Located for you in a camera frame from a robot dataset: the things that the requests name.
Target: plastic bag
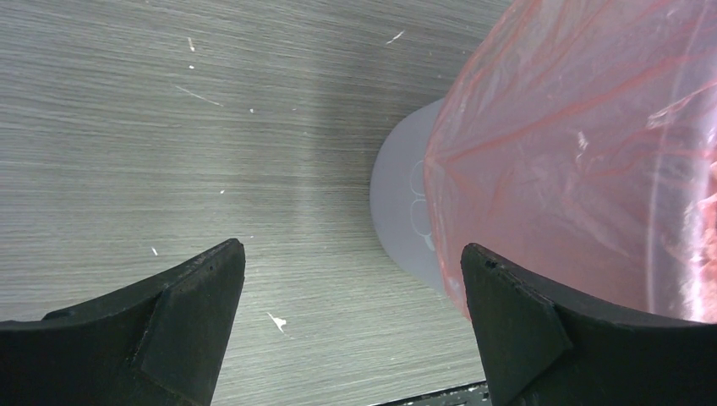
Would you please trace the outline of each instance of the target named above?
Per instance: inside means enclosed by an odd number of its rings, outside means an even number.
[[[717,0],[517,0],[435,122],[446,292],[478,243],[637,310],[717,322]]]

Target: white spot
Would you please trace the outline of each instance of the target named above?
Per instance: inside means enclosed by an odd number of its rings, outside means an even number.
[[[274,321],[274,324],[276,324],[276,328],[278,328],[280,332],[284,332],[284,326],[287,325],[287,321],[278,317],[274,317],[268,311],[266,312],[266,314],[269,315],[272,321]]]
[[[198,95],[198,94],[196,94],[196,93],[192,93],[191,91],[188,91],[188,90],[184,89],[183,87],[179,87],[179,86],[177,86],[177,85],[175,85],[174,87],[176,87],[177,89],[180,89],[181,91],[183,91],[183,92],[185,92],[185,93],[189,93],[190,95],[192,95],[192,96],[194,96],[194,97],[196,97],[196,98],[198,98],[198,99],[201,99],[201,100],[203,100],[203,101],[205,101],[205,102],[209,102],[209,103],[211,103],[211,104],[213,104],[213,105],[215,105],[215,106],[224,107],[223,104],[219,104],[219,103],[217,103],[216,101],[211,101],[211,100],[209,100],[209,99],[207,99],[207,98],[205,98],[205,97],[202,97],[202,96],[200,96],[200,95]]]
[[[396,36],[394,36],[393,38],[391,38],[391,40],[388,41],[388,42],[386,43],[386,45],[389,45],[389,44],[391,44],[392,42],[394,42],[395,40],[397,40],[398,38],[401,38],[401,36],[403,35],[404,32],[406,32],[406,30],[403,30],[403,31],[399,32],[398,34],[396,34]]]

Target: plastic wrinkle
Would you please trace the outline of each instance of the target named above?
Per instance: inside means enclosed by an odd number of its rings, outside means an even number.
[[[478,243],[637,310],[717,323],[717,1],[517,0],[424,159],[446,292]]]

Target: paint chip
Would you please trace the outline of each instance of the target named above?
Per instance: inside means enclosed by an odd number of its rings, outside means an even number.
[[[406,32],[406,30],[403,30],[403,31],[399,32],[398,34],[396,34],[396,36],[394,36],[393,38],[391,38],[391,40],[388,41],[388,42],[386,43],[386,45],[389,45],[389,44],[391,44],[392,42],[394,42],[395,40],[397,40],[398,38],[401,38],[401,36],[403,35],[404,32]]]
[[[268,311],[266,312],[266,314],[269,315],[272,321],[274,321],[274,324],[276,324],[276,327],[279,329],[279,331],[284,332],[284,326],[287,325],[287,321],[278,317],[274,317]]]

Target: gray wooden surface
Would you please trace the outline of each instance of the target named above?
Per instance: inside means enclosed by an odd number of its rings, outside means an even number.
[[[391,128],[444,96],[507,4],[1,2],[0,320],[237,237],[247,282],[214,404],[482,379],[470,325],[388,259],[367,194]]]

